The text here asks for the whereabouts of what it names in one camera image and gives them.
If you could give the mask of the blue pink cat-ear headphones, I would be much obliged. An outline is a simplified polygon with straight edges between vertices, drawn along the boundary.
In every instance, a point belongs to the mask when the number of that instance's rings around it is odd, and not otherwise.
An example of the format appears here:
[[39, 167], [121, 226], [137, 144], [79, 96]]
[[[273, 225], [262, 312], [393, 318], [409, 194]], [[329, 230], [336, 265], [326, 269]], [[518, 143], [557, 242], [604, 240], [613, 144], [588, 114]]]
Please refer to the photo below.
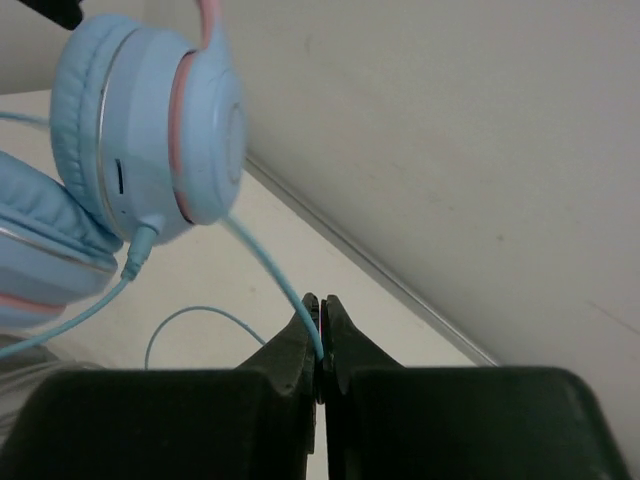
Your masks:
[[151, 249], [225, 216], [247, 147], [216, 1], [202, 43], [122, 15], [84, 20], [57, 65], [46, 126], [57, 176], [1, 157], [1, 324], [30, 328], [132, 281]]

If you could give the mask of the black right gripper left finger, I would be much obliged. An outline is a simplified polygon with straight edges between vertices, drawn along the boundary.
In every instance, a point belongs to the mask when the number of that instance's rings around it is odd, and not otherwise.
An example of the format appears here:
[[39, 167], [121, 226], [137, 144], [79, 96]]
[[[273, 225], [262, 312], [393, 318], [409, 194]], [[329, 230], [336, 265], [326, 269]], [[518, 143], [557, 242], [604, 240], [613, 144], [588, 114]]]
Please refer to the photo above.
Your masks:
[[28, 398], [17, 479], [302, 479], [315, 358], [299, 316], [233, 369], [77, 370]]

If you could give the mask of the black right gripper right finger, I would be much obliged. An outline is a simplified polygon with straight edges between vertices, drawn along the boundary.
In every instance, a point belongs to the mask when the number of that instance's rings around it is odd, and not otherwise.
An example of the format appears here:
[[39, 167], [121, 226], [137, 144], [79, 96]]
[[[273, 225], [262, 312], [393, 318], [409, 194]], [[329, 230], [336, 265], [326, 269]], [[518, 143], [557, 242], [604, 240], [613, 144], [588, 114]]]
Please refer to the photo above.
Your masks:
[[554, 367], [406, 367], [321, 304], [333, 479], [626, 479], [596, 396]]

